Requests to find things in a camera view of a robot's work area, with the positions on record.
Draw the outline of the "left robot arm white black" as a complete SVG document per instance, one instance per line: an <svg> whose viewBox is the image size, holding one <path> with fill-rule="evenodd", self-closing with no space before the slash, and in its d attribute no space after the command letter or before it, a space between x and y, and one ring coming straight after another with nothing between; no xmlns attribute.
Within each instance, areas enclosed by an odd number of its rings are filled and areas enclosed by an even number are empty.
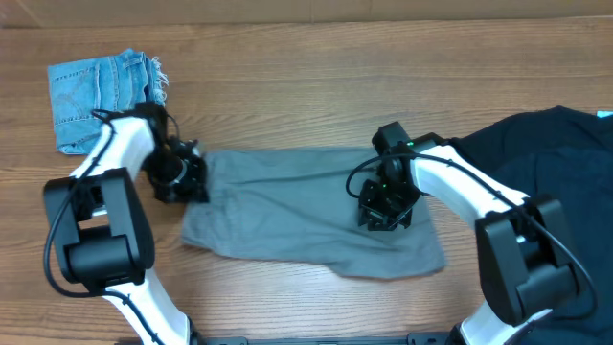
<svg viewBox="0 0 613 345"><path fill-rule="evenodd" d="M166 204L209 201L198 143L169 134L176 122L155 102L91 114L102 123L100 140L69 176L43 189L45 277L63 296L109 301L143 344L202 344L156 274L152 230L134 187L144 172Z"/></svg>

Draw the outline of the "grey shorts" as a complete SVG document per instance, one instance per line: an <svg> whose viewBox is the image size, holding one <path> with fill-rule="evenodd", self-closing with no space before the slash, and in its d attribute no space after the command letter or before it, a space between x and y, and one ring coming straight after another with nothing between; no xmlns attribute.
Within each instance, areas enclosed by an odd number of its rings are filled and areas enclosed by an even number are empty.
<svg viewBox="0 0 613 345"><path fill-rule="evenodd" d="M217 150L206 154L205 203L187 206L185 244L250 260L325 265L347 277L431 275L446 265L425 200L409 227L370 231L345 190L372 177L349 174L367 148Z"/></svg>

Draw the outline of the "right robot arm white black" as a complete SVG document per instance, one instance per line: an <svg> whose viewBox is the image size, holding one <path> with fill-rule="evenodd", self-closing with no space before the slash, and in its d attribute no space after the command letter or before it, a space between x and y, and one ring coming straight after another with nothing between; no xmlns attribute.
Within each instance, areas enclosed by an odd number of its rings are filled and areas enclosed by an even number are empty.
<svg viewBox="0 0 613 345"><path fill-rule="evenodd" d="M513 344L593 286L573 252L558 200L529 197L470 163L441 137L416 140L393 123L372 139L376 181L357 195L371 231L407 227L421 196L433 196L472 226L484 303L447 333L410 333L410 344Z"/></svg>

